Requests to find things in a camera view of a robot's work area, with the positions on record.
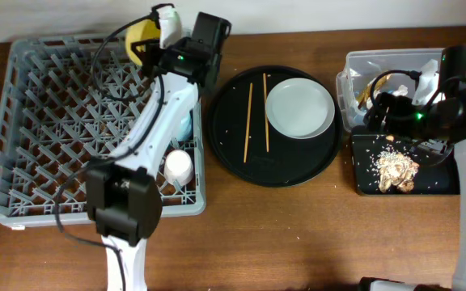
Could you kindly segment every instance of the wooden table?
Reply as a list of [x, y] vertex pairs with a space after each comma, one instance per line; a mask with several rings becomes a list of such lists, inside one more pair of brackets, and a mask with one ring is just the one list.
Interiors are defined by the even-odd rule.
[[[350, 51], [440, 48], [466, 42], [466, 27], [232, 36], [220, 82], [256, 65], [289, 65], [333, 93]], [[0, 95], [9, 44], [0, 44]], [[449, 286], [459, 246], [460, 198], [363, 197], [350, 149], [295, 188], [246, 183], [205, 145], [208, 205], [162, 219], [148, 242], [150, 289], [350, 289], [362, 276]], [[70, 226], [100, 239], [94, 226]], [[55, 227], [0, 225], [0, 290], [104, 290], [103, 249], [68, 241]]]

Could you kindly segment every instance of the black tray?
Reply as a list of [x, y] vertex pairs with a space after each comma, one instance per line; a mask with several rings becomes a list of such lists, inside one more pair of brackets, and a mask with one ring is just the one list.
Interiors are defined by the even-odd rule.
[[[366, 195], [454, 195], [460, 194], [460, 180], [458, 168], [455, 164], [454, 153], [435, 167], [424, 167], [422, 163], [433, 163], [438, 158], [429, 150], [418, 148], [413, 156], [409, 149], [411, 143], [395, 138], [388, 141], [385, 134], [369, 133], [364, 126], [352, 129], [352, 155], [354, 156], [355, 180], [359, 194]], [[414, 176], [414, 189], [408, 194], [402, 194], [396, 187], [391, 187], [386, 193], [379, 190], [379, 174], [372, 171], [371, 158], [377, 161], [377, 155], [383, 147], [392, 145], [393, 149], [407, 154], [413, 161], [420, 163], [418, 173]]]
[[[267, 94], [288, 78], [312, 76], [280, 65], [244, 71], [224, 85], [215, 96], [207, 118], [209, 143], [218, 159], [234, 174], [266, 187], [292, 186], [308, 181], [323, 171], [341, 147], [341, 112], [334, 99], [336, 114], [330, 127], [318, 137], [298, 140], [280, 134], [269, 123], [269, 153], [265, 150], [265, 105], [263, 73], [267, 74]], [[244, 142], [248, 114], [249, 84], [253, 83], [248, 158], [244, 163]]]

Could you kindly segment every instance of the white wall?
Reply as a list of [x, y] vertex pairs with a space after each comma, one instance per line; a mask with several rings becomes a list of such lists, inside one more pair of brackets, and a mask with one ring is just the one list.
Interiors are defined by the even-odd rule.
[[[466, 25], [466, 0], [175, 0], [185, 26], [198, 11], [233, 33]], [[148, 13], [153, 0], [0, 0], [0, 41], [110, 32]]]

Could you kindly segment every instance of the gray dish rack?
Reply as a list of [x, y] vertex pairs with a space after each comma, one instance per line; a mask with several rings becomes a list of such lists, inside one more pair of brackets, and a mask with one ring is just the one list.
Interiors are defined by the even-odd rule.
[[[17, 40], [11, 46], [0, 103], [0, 223], [12, 229], [52, 226], [53, 198], [67, 177], [92, 155], [106, 156], [127, 134], [147, 100], [147, 80], [130, 62], [124, 40], [112, 40], [100, 57], [100, 80], [115, 96], [145, 92], [122, 103], [102, 99], [91, 88], [91, 57], [103, 35]], [[163, 177], [156, 183], [162, 217], [197, 215], [205, 208], [201, 106], [192, 111], [193, 138], [173, 141], [193, 157], [195, 179], [175, 187]], [[62, 196], [65, 224], [90, 222], [86, 189], [77, 179]]]

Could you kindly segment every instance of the clear plastic container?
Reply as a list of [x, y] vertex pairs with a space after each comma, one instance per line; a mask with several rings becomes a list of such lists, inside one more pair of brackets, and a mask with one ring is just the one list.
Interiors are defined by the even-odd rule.
[[[352, 52], [346, 55], [346, 66], [337, 75], [337, 100], [343, 114], [345, 130], [363, 125], [365, 110], [358, 109], [356, 97], [368, 83], [387, 70], [420, 70], [428, 61], [438, 61], [442, 48], [387, 49]], [[414, 81], [402, 74], [393, 74], [381, 91], [394, 91], [400, 85], [408, 87], [408, 97], [415, 93]]]

